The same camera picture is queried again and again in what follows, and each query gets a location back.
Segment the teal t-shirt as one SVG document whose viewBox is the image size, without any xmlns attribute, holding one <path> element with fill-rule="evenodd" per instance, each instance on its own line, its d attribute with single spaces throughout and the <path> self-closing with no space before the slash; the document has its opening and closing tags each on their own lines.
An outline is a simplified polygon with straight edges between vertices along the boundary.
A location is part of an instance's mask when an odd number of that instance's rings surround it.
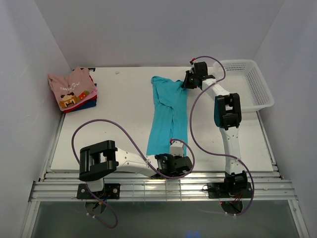
<svg viewBox="0 0 317 238">
<path fill-rule="evenodd" d="M 151 78 L 154 118 L 147 155 L 169 153 L 170 139 L 188 142 L 187 89 L 182 81 L 154 76 Z"/>
</svg>

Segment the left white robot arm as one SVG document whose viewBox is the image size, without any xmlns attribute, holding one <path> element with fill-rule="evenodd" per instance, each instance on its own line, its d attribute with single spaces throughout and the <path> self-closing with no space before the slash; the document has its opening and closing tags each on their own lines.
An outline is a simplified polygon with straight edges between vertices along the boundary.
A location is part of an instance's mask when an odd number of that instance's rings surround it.
<svg viewBox="0 0 317 238">
<path fill-rule="evenodd" d="M 171 154 L 157 154 L 142 157 L 116 147 L 107 140 L 80 150 L 79 180 L 88 185 L 88 192 L 94 198 L 105 193 L 103 178 L 114 172 L 141 174 L 148 178 L 181 177 L 193 169 L 192 161 L 184 155 L 180 141 L 172 142 Z"/>
</svg>

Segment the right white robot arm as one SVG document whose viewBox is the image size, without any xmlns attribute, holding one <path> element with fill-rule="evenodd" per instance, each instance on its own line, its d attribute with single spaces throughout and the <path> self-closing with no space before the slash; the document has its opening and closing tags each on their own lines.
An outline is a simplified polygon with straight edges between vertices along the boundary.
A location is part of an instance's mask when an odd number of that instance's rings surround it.
<svg viewBox="0 0 317 238">
<path fill-rule="evenodd" d="M 239 126 L 242 121 L 240 96 L 238 93 L 230 93 L 219 84 L 219 82 L 226 77 L 223 65 L 220 65 L 223 71 L 223 77 L 216 79 L 215 76 L 208 73 L 206 62 L 197 62 L 195 59 L 192 59 L 190 64 L 192 67 L 186 71 L 182 88 L 201 89 L 201 93 L 194 100 L 190 110 L 189 127 L 191 136 L 194 143 L 205 153 L 225 157 L 224 182 L 220 185 L 213 186 L 211 190 L 217 194 L 226 194 L 230 197 L 235 197 L 241 194 L 248 185 L 247 173 L 241 164 L 239 145 Z M 213 118 L 222 136 L 224 146 L 223 154 L 208 152 L 198 144 L 194 137 L 192 128 L 193 112 L 198 99 L 203 93 L 208 93 L 214 101 Z"/>
</svg>

